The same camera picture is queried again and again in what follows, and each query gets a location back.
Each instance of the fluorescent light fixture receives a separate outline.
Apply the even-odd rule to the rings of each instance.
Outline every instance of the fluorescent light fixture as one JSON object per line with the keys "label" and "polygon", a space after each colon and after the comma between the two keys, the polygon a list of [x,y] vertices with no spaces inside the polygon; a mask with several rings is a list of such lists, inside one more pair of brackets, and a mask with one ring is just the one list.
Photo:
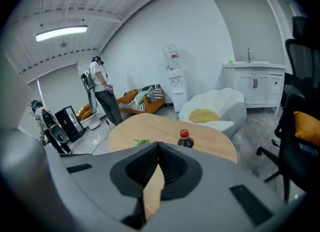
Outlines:
{"label": "fluorescent light fixture", "polygon": [[47,39],[57,37],[57,36],[85,33],[87,29],[88,29],[87,26],[69,26],[69,27],[57,28],[57,29],[53,29],[43,33],[36,34],[35,40],[37,42],[40,42],[40,41],[45,41]]}

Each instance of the person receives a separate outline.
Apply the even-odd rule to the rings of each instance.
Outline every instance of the person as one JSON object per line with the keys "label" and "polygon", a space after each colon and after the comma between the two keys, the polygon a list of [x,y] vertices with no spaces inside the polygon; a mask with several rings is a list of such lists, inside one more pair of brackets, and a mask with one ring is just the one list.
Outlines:
{"label": "person", "polygon": [[[40,128],[40,133],[42,136],[42,139],[44,138],[44,135],[47,136],[48,140],[50,141],[50,143],[52,144],[52,146],[58,151],[59,154],[64,154],[65,152],[62,150],[62,148],[68,153],[68,154],[72,154],[72,151],[70,150],[70,148],[68,147],[68,145],[66,143],[61,143],[61,147],[59,146],[58,142],[56,141],[56,139],[51,135],[44,119],[43,119],[43,112],[42,110],[46,110],[47,112],[50,113],[50,111],[45,108],[42,104],[42,102],[38,101],[38,100],[33,100],[31,102],[31,107],[32,107],[32,111],[34,112],[35,118],[38,122],[38,126]],[[52,118],[54,120],[54,122],[56,124],[58,124],[56,118],[54,115],[52,115]]]}
{"label": "person", "polygon": [[95,84],[94,93],[96,99],[101,104],[110,122],[117,126],[123,122],[119,104],[117,103],[112,86],[108,85],[107,78],[105,78],[99,70],[101,64],[103,64],[103,62],[100,57],[93,57],[88,69],[89,74]]}

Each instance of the wooden table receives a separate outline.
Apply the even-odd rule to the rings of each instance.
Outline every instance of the wooden table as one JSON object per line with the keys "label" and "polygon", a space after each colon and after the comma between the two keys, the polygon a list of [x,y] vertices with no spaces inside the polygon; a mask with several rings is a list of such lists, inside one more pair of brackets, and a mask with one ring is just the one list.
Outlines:
{"label": "wooden table", "polygon": [[[164,118],[143,113],[125,120],[112,130],[108,141],[112,151],[132,147],[134,140],[149,139],[164,143],[177,144],[180,131],[187,129],[194,139],[193,149],[220,156],[237,163],[237,153],[232,142],[221,132],[202,125]],[[143,191],[143,202],[148,220],[160,207],[160,193],[164,187],[164,176],[158,165]]]}

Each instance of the white t-shirt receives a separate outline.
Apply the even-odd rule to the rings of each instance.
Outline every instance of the white t-shirt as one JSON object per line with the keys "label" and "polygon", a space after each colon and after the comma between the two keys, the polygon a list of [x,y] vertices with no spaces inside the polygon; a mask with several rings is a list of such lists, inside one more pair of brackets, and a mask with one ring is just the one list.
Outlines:
{"label": "white t-shirt", "polygon": [[[94,87],[94,91],[99,92],[99,91],[106,90],[106,84],[101,85],[102,84],[101,81],[99,81],[99,79],[95,75],[95,73],[101,72],[97,62],[92,62],[90,64],[89,72],[90,72],[91,78],[93,79],[93,82],[96,84]],[[106,75],[103,72],[101,72],[101,74],[102,74],[104,80],[107,81]]]}
{"label": "white t-shirt", "polygon": [[[42,110],[45,109],[47,112],[49,112],[49,110],[46,107],[39,107],[38,109],[36,109],[36,111],[34,112],[35,118],[37,119],[38,123],[40,123],[42,125],[42,128],[44,130],[48,130],[49,128],[47,127],[43,117],[42,117]],[[56,122],[56,124],[58,124],[58,121],[56,119],[56,117],[54,115],[52,115],[53,120]]]}

